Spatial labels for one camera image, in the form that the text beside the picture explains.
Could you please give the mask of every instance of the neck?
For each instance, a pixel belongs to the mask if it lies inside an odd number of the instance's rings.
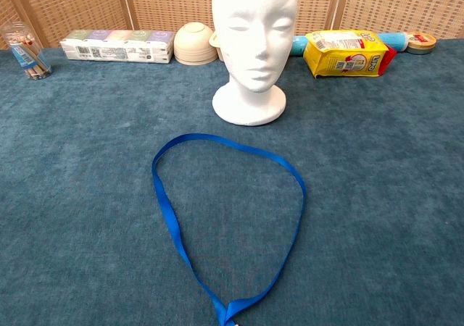
[[[270,100],[270,89],[264,92],[253,92],[240,84],[232,75],[229,78],[227,86],[230,88],[232,95],[244,104],[253,106],[267,105]]]

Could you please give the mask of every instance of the wicker room divider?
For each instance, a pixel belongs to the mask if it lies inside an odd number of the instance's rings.
[[[0,0],[0,8],[0,23],[29,22],[50,47],[73,29],[177,30],[194,20],[212,27],[211,0]],[[297,35],[330,28],[464,37],[464,0],[299,0]]]
[[[464,0],[346,0],[340,12],[337,27],[343,29],[418,30],[437,38],[464,37]]]

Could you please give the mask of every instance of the label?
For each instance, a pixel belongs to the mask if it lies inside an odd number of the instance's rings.
[[[337,61],[335,70],[346,71],[361,71],[366,65],[366,58],[362,54],[348,56],[344,61]]]
[[[126,49],[128,58],[132,61],[153,60],[152,50],[144,47],[129,47]]]
[[[91,47],[94,58],[102,59],[127,59],[128,54],[123,47]]]
[[[374,71],[377,67],[378,62],[380,62],[380,60],[381,60],[380,56],[373,56],[372,59],[370,60],[368,71]]]
[[[424,38],[421,34],[414,34],[413,40],[420,42],[428,42],[428,40]]]
[[[12,51],[16,60],[20,63],[24,70],[35,67],[37,62],[26,52],[20,45],[12,46]]]
[[[321,51],[325,49],[364,49],[364,41],[355,33],[313,33],[312,39]]]

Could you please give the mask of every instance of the nose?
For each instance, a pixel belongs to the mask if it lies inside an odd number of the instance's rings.
[[[252,52],[256,59],[266,60],[269,57],[268,35],[262,25],[253,28],[250,35],[252,42]]]

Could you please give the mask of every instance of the clear plastic cup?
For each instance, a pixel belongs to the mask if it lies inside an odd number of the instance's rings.
[[[29,78],[40,80],[50,76],[51,66],[45,60],[42,46],[29,25],[24,22],[7,22],[0,27],[0,31]]]

